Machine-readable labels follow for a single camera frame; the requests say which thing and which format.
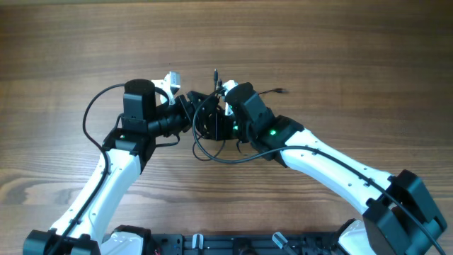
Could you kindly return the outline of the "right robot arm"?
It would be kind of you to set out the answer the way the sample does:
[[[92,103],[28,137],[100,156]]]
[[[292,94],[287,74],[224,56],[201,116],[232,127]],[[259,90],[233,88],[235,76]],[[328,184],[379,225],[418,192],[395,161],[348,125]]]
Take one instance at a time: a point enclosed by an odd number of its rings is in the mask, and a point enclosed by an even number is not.
[[[242,162],[275,160],[322,183],[361,214],[339,231],[336,249],[345,254],[425,254],[434,247],[444,253],[437,240],[447,223],[416,174],[403,170],[395,176],[328,146],[297,121],[274,116],[250,83],[219,87],[200,110],[217,108],[220,99],[226,104],[223,132],[257,151]]]

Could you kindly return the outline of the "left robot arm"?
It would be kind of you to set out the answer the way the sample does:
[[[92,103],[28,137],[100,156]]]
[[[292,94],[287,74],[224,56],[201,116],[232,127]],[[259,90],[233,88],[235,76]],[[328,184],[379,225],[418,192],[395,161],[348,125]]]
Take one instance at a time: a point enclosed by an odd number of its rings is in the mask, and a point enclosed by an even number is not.
[[[187,132],[205,99],[191,91],[176,96],[179,81],[135,79],[123,84],[123,112],[102,143],[92,176],[69,209],[46,231],[33,230],[24,254],[158,254],[150,229],[121,225],[106,230],[122,197],[139,178],[159,136]]]

